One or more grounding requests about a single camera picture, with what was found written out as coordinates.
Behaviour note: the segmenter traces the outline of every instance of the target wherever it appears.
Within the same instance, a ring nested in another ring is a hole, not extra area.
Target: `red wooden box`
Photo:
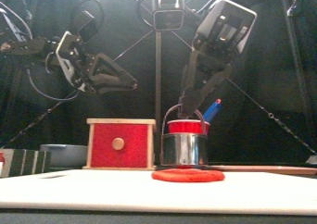
[[[154,119],[88,118],[86,168],[152,168]]]

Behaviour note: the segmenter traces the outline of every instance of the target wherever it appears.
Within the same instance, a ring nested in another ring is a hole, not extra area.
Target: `wooden knob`
[[[124,140],[122,138],[115,138],[112,140],[112,148],[114,150],[122,150],[124,148]]]

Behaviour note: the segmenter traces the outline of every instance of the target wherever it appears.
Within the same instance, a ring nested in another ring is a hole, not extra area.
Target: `red disc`
[[[152,172],[154,180],[169,182],[211,182],[225,179],[219,170],[202,170],[195,168],[169,168]]]

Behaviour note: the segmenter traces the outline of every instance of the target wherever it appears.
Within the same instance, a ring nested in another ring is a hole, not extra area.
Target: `marker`
[[[207,111],[203,114],[203,120],[210,123],[213,121],[214,116],[219,112],[222,108],[222,100],[217,99]]]

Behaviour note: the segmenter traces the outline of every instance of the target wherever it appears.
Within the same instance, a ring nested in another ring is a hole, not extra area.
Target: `white table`
[[[223,181],[174,183],[152,180],[151,172],[82,169],[1,179],[0,208],[3,213],[75,210],[76,213],[317,216],[316,179],[264,172],[225,172]]]

